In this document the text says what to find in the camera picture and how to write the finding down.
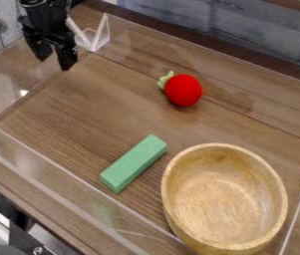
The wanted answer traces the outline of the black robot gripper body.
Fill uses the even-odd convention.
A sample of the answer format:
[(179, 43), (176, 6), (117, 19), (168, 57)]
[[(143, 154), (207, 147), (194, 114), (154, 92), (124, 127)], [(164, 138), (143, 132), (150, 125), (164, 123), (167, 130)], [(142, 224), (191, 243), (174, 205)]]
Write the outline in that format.
[(17, 21), (24, 33), (36, 35), (49, 46), (75, 45), (73, 32), (67, 26), (71, 2), (20, 2), (25, 14)]

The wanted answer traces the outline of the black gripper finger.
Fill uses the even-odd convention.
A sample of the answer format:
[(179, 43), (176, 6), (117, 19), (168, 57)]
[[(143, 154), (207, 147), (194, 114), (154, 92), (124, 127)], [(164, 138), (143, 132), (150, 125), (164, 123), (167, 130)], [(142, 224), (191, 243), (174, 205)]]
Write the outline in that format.
[(52, 54), (51, 46), (36, 36), (24, 33), (27, 45), (39, 61), (44, 61)]
[(68, 71), (77, 62), (76, 46), (71, 44), (57, 45), (55, 51), (60, 68), (63, 71)]

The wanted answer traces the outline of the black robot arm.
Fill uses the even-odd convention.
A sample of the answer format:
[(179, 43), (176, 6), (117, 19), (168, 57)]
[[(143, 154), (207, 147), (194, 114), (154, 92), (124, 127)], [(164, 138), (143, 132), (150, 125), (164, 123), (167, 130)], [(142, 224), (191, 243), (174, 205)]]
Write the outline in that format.
[(18, 0), (25, 14), (17, 18), (22, 37), (39, 61), (56, 52), (60, 69), (77, 62), (75, 33), (67, 25), (71, 0)]

